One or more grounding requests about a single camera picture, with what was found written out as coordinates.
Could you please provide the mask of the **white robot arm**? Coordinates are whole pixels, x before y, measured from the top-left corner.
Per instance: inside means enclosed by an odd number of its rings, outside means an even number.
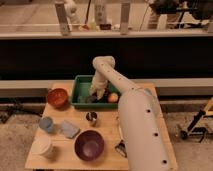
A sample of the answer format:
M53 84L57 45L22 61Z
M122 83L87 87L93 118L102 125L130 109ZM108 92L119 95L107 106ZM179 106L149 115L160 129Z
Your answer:
M95 74L90 94L96 93L101 98L108 82L121 93L118 116L129 170L175 171L174 160L158 124L161 108L157 97L116 71L112 56L97 56L92 65Z

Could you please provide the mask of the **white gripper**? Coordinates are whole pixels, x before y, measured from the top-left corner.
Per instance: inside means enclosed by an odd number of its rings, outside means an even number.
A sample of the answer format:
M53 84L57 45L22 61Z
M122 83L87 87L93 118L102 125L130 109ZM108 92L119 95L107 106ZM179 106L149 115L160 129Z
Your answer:
M107 84L108 84L107 79L100 72L96 71L92 78L89 94L90 95L96 94L97 99L100 100L105 93Z

